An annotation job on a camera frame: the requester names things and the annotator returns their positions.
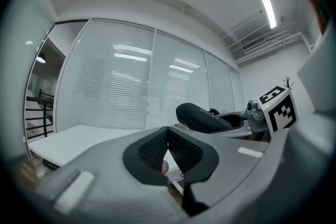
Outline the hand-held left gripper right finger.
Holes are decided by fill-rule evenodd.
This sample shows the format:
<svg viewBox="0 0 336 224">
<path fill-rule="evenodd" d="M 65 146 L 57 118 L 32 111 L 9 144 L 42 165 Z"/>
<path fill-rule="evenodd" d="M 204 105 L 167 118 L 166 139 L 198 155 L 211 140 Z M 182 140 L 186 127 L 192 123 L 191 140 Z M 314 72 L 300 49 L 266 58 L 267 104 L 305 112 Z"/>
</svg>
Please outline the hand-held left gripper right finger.
<svg viewBox="0 0 336 224">
<path fill-rule="evenodd" d="M 169 151 L 184 175 L 183 209 L 194 216 L 233 192 L 268 147 L 257 142 L 170 127 Z"/>
</svg>

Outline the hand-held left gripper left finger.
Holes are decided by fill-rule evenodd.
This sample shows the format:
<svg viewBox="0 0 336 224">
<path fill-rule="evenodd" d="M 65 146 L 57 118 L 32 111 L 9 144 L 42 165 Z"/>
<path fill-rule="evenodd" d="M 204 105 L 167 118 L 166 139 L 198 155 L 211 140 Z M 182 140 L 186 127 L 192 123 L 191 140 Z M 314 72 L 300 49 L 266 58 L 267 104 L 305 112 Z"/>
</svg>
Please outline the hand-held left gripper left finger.
<svg viewBox="0 0 336 224">
<path fill-rule="evenodd" d="M 188 214 L 168 185 L 143 184 L 123 163 L 124 150 L 150 134 L 139 131 L 94 145 L 35 192 L 20 193 L 47 223 L 181 223 Z"/>
</svg>

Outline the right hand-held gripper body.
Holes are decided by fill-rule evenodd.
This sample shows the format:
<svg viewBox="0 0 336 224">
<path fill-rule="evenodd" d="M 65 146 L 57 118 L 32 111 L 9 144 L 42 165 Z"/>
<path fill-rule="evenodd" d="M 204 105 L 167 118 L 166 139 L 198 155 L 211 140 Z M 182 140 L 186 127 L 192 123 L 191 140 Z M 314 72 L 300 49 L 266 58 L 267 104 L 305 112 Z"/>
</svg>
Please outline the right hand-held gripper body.
<svg viewBox="0 0 336 224">
<path fill-rule="evenodd" d="M 270 136 L 289 128 L 297 120 L 297 110 L 289 89 L 276 86 L 257 100 L 247 103 L 246 115 L 253 133 Z"/>
</svg>

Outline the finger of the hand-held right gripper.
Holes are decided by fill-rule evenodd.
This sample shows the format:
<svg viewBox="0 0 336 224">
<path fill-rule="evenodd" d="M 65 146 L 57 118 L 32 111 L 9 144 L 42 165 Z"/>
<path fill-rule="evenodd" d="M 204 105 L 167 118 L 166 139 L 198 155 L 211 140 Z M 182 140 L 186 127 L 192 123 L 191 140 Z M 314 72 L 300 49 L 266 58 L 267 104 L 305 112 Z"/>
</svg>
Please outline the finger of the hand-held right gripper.
<svg viewBox="0 0 336 224">
<path fill-rule="evenodd" d="M 247 136 L 251 136 L 252 134 L 253 133 L 252 133 L 250 126 L 245 126 L 245 125 L 238 129 L 234 129 L 234 130 L 211 133 L 211 135 L 229 137 L 229 138 L 244 138 Z"/>
<path fill-rule="evenodd" d="M 241 128 L 244 125 L 244 122 L 248 120 L 245 112 L 224 113 L 218 115 L 217 117 L 230 123 L 232 129 Z"/>
</svg>

